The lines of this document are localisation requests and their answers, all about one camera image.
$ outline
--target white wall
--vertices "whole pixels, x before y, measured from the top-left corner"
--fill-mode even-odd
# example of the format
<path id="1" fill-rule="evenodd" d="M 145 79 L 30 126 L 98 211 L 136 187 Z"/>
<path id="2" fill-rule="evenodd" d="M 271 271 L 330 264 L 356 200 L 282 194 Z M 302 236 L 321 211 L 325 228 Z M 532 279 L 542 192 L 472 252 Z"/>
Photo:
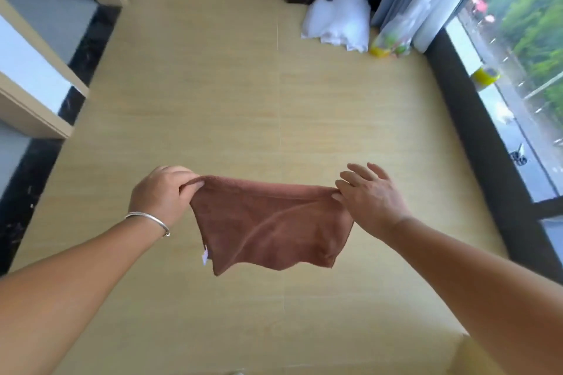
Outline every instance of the white wall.
<path id="1" fill-rule="evenodd" d="M 0 72 L 54 113 L 58 113 L 71 87 L 70 82 L 1 16 Z"/>

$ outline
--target white plastic bag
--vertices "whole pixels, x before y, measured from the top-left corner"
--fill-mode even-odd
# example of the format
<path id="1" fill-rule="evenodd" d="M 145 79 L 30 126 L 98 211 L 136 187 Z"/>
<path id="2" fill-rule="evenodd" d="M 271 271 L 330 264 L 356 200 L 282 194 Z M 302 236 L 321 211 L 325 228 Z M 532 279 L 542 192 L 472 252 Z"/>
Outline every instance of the white plastic bag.
<path id="1" fill-rule="evenodd" d="M 368 51 L 370 7 L 367 0 L 315 0 L 309 7 L 301 38 Z"/>

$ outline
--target wooden floor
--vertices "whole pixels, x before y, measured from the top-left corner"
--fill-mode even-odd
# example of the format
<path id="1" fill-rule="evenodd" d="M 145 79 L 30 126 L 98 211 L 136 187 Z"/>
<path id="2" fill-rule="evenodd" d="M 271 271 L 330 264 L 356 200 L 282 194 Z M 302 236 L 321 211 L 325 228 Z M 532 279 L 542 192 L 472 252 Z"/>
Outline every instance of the wooden floor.
<path id="1" fill-rule="evenodd" d="M 283 0 L 131 0 L 14 268 L 118 222 L 159 164 L 332 185 L 347 162 L 396 178 L 424 221 L 503 246 L 426 59 L 301 40 Z M 57 374 L 445 374 L 463 329 L 355 227 L 332 270 L 201 265 L 189 213 L 119 283 Z"/>

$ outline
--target brown towel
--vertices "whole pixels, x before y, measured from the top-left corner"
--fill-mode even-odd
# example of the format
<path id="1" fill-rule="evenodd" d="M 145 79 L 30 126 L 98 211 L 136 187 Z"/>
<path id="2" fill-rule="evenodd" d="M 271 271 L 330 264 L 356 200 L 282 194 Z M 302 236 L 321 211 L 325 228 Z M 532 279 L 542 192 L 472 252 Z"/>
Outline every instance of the brown towel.
<path id="1" fill-rule="evenodd" d="M 299 261 L 330 268 L 354 221 L 329 187 L 204 176 L 191 200 L 219 276 L 237 262 L 284 270 Z"/>

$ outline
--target silver bracelet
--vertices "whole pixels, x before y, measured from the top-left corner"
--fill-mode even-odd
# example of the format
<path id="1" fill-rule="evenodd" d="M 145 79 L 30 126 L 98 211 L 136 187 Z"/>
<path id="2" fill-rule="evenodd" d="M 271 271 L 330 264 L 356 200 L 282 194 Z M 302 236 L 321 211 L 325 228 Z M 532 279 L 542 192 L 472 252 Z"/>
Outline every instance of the silver bracelet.
<path id="1" fill-rule="evenodd" d="M 170 229 L 168 227 L 166 227 L 166 224 L 164 222 L 160 221 L 156 216 L 152 216 L 152 215 L 149 215 L 148 213 L 144 213 L 144 212 L 129 212 L 127 215 L 125 215 L 124 219 L 127 219 L 131 216 L 144 216 L 145 218 L 153 220 L 154 222 L 156 222 L 158 225 L 160 225 L 166 231 L 165 236 L 170 237 Z"/>

